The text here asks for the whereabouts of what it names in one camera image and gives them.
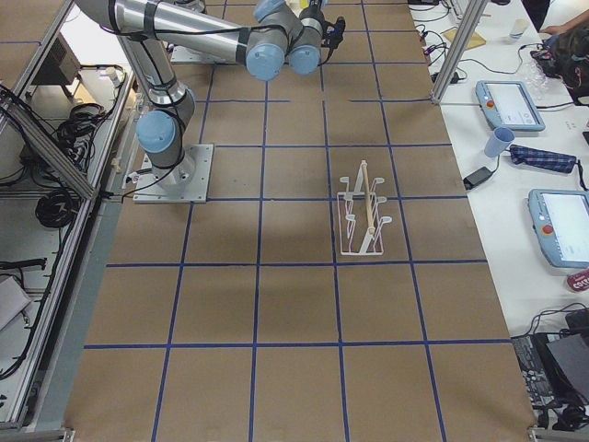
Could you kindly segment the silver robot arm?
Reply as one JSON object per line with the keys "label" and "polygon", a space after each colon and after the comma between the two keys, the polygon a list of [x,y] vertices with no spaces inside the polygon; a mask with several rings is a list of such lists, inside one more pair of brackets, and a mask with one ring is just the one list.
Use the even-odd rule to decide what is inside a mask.
{"label": "silver robot arm", "polygon": [[284,1],[238,25],[169,1],[82,1],[114,36],[144,93],[134,126],[134,201],[155,203],[329,197],[322,18]]}

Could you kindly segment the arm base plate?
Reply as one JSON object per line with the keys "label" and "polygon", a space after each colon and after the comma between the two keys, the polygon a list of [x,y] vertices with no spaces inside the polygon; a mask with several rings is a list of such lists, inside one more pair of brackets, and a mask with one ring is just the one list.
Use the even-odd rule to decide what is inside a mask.
{"label": "arm base plate", "polygon": [[133,200],[139,204],[184,204],[206,202],[210,181],[214,146],[186,145],[183,161],[163,180],[166,172],[155,169],[141,174],[137,180],[139,191]]}
{"label": "arm base plate", "polygon": [[173,64],[215,64],[217,59],[209,53],[176,45],[170,61]]}

